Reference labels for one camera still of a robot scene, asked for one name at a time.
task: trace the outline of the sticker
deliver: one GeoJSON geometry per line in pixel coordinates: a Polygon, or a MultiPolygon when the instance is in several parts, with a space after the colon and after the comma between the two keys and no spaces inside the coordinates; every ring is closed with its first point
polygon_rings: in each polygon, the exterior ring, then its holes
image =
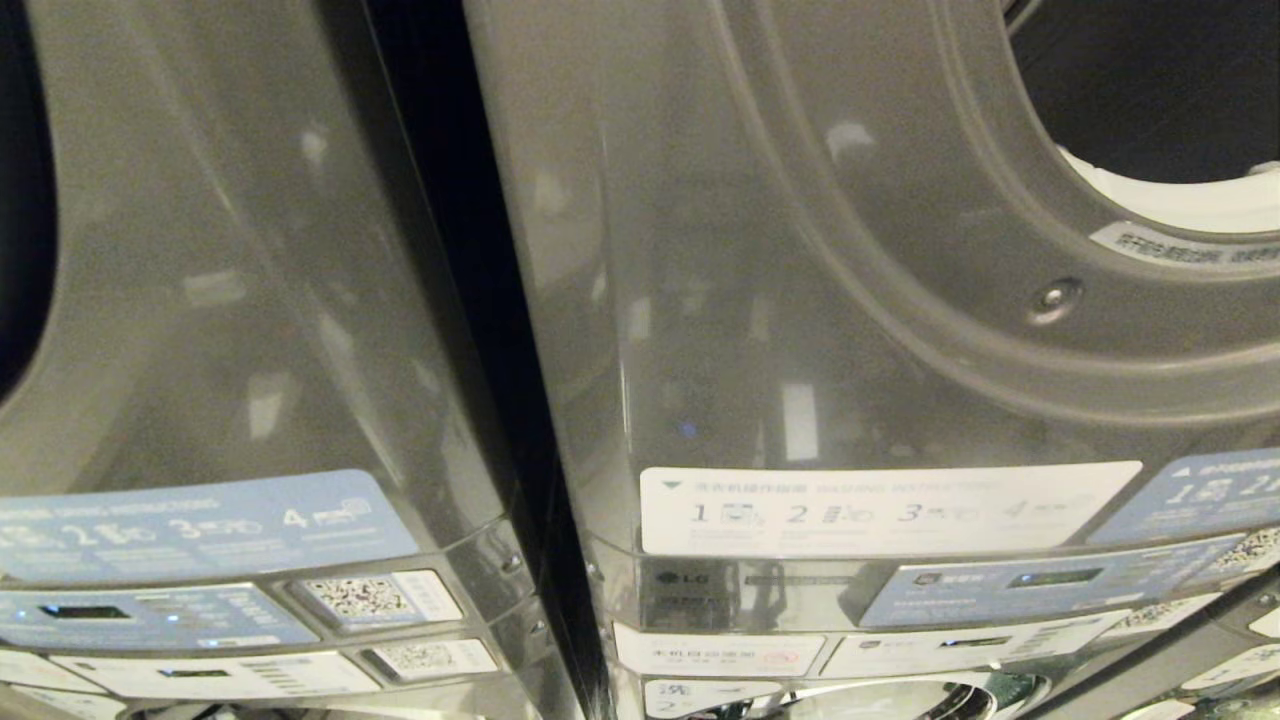
{"type": "Polygon", "coordinates": [[[1272,610],[1253,623],[1249,623],[1249,629],[1260,635],[1280,638],[1280,609],[1272,610]]]}
{"type": "Polygon", "coordinates": [[[1260,573],[1276,562],[1280,562],[1280,528],[1267,528],[1240,541],[1184,584],[1221,583],[1239,575],[1260,573]]]}
{"type": "Polygon", "coordinates": [[[115,720],[120,715],[120,711],[128,707],[118,700],[96,694],[64,693],[61,691],[23,687],[14,687],[13,689],[82,720],[115,720]]]}
{"type": "Polygon", "coordinates": [[[872,557],[1066,542],[1142,462],[936,470],[640,473],[645,552],[872,557]]]}
{"type": "Polygon", "coordinates": [[[335,625],[348,632],[462,619],[462,609],[433,570],[320,578],[298,584],[335,625]]]}
{"type": "Polygon", "coordinates": [[[613,624],[618,660],[654,675],[804,675],[822,650],[820,635],[676,635],[613,624]]]}
{"type": "Polygon", "coordinates": [[[0,498],[0,570],[23,580],[179,580],[416,552],[361,470],[0,498]]]}
{"type": "Polygon", "coordinates": [[[41,688],[58,688],[60,691],[102,692],[102,688],[63,670],[42,657],[12,650],[0,650],[0,680],[41,688]]]}
{"type": "Polygon", "coordinates": [[[498,670],[477,639],[390,644],[375,647],[372,653],[404,682],[498,670]]]}
{"type": "Polygon", "coordinates": [[[1280,243],[1276,242],[1197,242],[1128,222],[1111,223],[1089,240],[1123,255],[1170,268],[1248,270],[1280,261],[1280,243]]]}
{"type": "Polygon", "coordinates": [[[1129,612],[1115,610],[1046,623],[847,635],[832,653],[823,678],[884,678],[1000,667],[1006,662],[1075,652],[1129,612]]]}
{"type": "Polygon", "coordinates": [[[1280,644],[1263,644],[1236,655],[1217,667],[1183,683],[1183,689],[1198,691],[1253,675],[1280,670],[1280,644]]]}
{"type": "Polygon", "coordinates": [[[1165,466],[1088,542],[1149,542],[1276,521],[1280,448],[1193,455],[1165,466]]]}
{"type": "Polygon", "coordinates": [[[1196,711],[1194,705],[1187,705],[1178,700],[1166,700],[1156,705],[1148,705],[1134,710],[1120,720],[1178,720],[1196,711]]]}
{"type": "Polygon", "coordinates": [[[986,623],[1155,600],[1242,537],[1043,560],[904,565],[859,624],[986,623]]]}
{"type": "Polygon", "coordinates": [[[1213,592],[1197,597],[1171,600],[1169,602],[1157,602],[1156,605],[1139,607],[1138,610],[1130,612],[1128,618],[1120,620],[1115,624],[1115,626],[1103,633],[1102,639],[1133,635],[1137,633],[1167,630],[1220,597],[1222,597],[1222,593],[1213,592]]]}
{"type": "Polygon", "coordinates": [[[649,717],[667,720],[782,691],[764,680],[649,680],[644,684],[644,708],[649,717]]]}
{"type": "Polygon", "coordinates": [[[55,655],[50,660],[123,697],[251,700],[379,689],[378,683],[337,652],[202,660],[55,655]]]}
{"type": "Polygon", "coordinates": [[[252,583],[0,591],[0,637],[64,650],[232,648],[319,639],[252,583]]]}

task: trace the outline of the digital display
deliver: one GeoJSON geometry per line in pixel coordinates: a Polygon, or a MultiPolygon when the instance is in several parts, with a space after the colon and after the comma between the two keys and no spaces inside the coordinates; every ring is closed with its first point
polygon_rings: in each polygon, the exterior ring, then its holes
{"type": "Polygon", "coordinates": [[[165,678],[230,678],[227,670],[160,670],[165,678]]]}
{"type": "Polygon", "coordinates": [[[1064,570],[1061,573],[1028,573],[1018,575],[1009,583],[1011,588],[1039,588],[1044,585],[1066,585],[1071,583],[1087,583],[1102,574],[1103,568],[1088,568],[1085,570],[1064,570]]]}
{"type": "Polygon", "coordinates": [[[1011,639],[1014,639],[1012,635],[1005,635],[1002,638],[973,638],[970,641],[946,641],[938,647],[984,647],[992,644],[1005,644],[1011,639]]]}
{"type": "Polygon", "coordinates": [[[127,620],[119,607],[110,605],[41,605],[40,611],[59,620],[127,620]]]}

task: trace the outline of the label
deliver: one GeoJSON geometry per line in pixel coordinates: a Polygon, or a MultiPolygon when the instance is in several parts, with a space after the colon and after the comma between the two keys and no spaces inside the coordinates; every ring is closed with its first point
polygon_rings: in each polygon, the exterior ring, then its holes
{"type": "Polygon", "coordinates": [[[134,591],[0,591],[0,637],[93,650],[233,648],[319,638],[252,583],[134,591]]]}
{"type": "Polygon", "coordinates": [[[498,670],[493,656],[477,639],[381,646],[372,653],[403,682],[498,670]]]}
{"type": "Polygon", "coordinates": [[[1123,255],[1170,268],[1248,270],[1280,263],[1280,243],[1220,243],[1183,240],[1129,222],[1116,222],[1089,240],[1123,255]]]}
{"type": "Polygon", "coordinates": [[[23,580],[179,580],[417,552],[361,470],[0,498],[0,571],[23,580]]]}
{"type": "Polygon", "coordinates": [[[832,653],[823,678],[884,678],[1000,667],[1007,662],[1075,652],[1129,612],[1116,610],[1046,623],[847,635],[832,653]]]}
{"type": "Polygon", "coordinates": [[[1164,597],[1243,536],[1043,560],[904,565],[859,623],[986,623],[1164,597]]]}
{"type": "Polygon", "coordinates": [[[0,680],[41,688],[58,688],[61,691],[102,692],[102,688],[63,670],[42,657],[12,650],[0,650],[0,680]]]}
{"type": "Polygon", "coordinates": [[[644,708],[649,717],[668,720],[690,712],[719,707],[740,700],[782,692],[782,685],[764,680],[649,680],[644,684],[644,708]]]}
{"type": "Polygon", "coordinates": [[[1089,544],[1149,542],[1280,523],[1280,448],[1170,462],[1089,544]]]}
{"type": "Polygon", "coordinates": [[[1249,623],[1249,629],[1260,635],[1280,638],[1280,609],[1272,610],[1253,623],[1249,623]]]}
{"type": "Polygon", "coordinates": [[[118,700],[96,694],[64,693],[61,691],[23,687],[14,687],[13,689],[81,720],[115,720],[120,715],[120,711],[128,707],[118,700]]]}
{"type": "Polygon", "coordinates": [[[1156,705],[1140,707],[1125,715],[1120,720],[1178,720],[1196,711],[1194,705],[1187,705],[1178,700],[1166,700],[1156,705]]]}
{"type": "Polygon", "coordinates": [[[1183,689],[1198,691],[1253,675],[1280,670],[1280,644],[1263,644],[1236,655],[1217,667],[1183,683],[1183,689]]]}
{"type": "Polygon", "coordinates": [[[936,470],[640,473],[645,552],[876,557],[1066,542],[1142,462],[936,470]]]}
{"type": "Polygon", "coordinates": [[[1187,585],[1221,583],[1231,578],[1261,573],[1280,562],[1280,528],[1258,530],[1220,555],[1187,580],[1187,585]]]}
{"type": "Polygon", "coordinates": [[[652,675],[796,678],[822,651],[820,635],[677,635],[613,624],[618,660],[652,675]]]}
{"type": "Polygon", "coordinates": [[[462,619],[462,609],[434,570],[323,578],[298,585],[344,632],[462,619]]]}
{"type": "Polygon", "coordinates": [[[375,692],[378,683],[337,652],[202,660],[73,657],[54,662],[122,697],[253,700],[375,692]]]}
{"type": "Polygon", "coordinates": [[[1102,639],[1167,630],[1220,597],[1222,597],[1222,593],[1215,592],[1139,607],[1103,633],[1102,639]]]}

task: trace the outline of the number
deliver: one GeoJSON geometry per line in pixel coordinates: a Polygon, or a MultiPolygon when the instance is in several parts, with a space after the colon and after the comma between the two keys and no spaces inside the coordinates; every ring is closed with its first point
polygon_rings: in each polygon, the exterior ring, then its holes
{"type": "Polygon", "coordinates": [[[1253,495],[1253,493],[1258,492],[1260,487],[1262,487],[1262,486],[1265,486],[1265,484],[1267,484],[1270,482],[1271,482],[1271,475],[1258,475],[1253,480],[1252,486],[1249,486],[1249,487],[1247,487],[1247,488],[1244,488],[1244,489],[1240,491],[1240,495],[1253,495]]]}
{"type": "Polygon", "coordinates": [[[307,527],[307,519],[303,518],[301,512],[298,512],[297,510],[294,510],[294,509],[291,507],[291,509],[288,509],[288,510],[284,511],[284,524],[285,525],[297,525],[300,528],[306,528],[307,527]]]}
{"type": "Polygon", "coordinates": [[[97,544],[97,541],[88,537],[88,533],[78,525],[63,525],[63,532],[76,536],[76,544],[97,544]]]}
{"type": "Polygon", "coordinates": [[[1166,500],[1165,505],[1174,505],[1174,503],[1181,502],[1183,498],[1185,498],[1188,495],[1190,495],[1190,492],[1193,489],[1196,489],[1196,484],[1194,483],[1188,484],[1188,486],[1183,486],[1183,489],[1178,491],[1178,495],[1175,495],[1174,497],[1170,497],[1169,500],[1166,500]]]}
{"type": "Polygon", "coordinates": [[[200,530],[197,530],[195,525],[192,525],[191,523],[188,523],[186,520],[169,520],[169,527],[170,528],[177,528],[178,529],[178,534],[180,534],[182,537],[184,537],[187,539],[196,539],[201,534],[204,534],[200,530]]]}

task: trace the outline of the blue instruction label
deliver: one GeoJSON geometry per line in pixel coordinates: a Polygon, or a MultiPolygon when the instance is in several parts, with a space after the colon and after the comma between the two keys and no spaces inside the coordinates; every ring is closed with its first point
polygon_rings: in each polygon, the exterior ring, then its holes
{"type": "Polygon", "coordinates": [[[987,623],[1156,600],[1243,537],[1075,557],[906,565],[890,578],[859,625],[987,623]]]}
{"type": "Polygon", "coordinates": [[[1148,542],[1280,523],[1280,448],[1175,460],[1089,544],[1148,542]]]}
{"type": "Polygon", "coordinates": [[[378,482],[361,470],[0,498],[0,571],[23,580],[214,578],[417,550],[378,482]]]}
{"type": "Polygon", "coordinates": [[[195,650],[316,642],[252,583],[0,592],[0,638],[77,650],[195,650]]]}

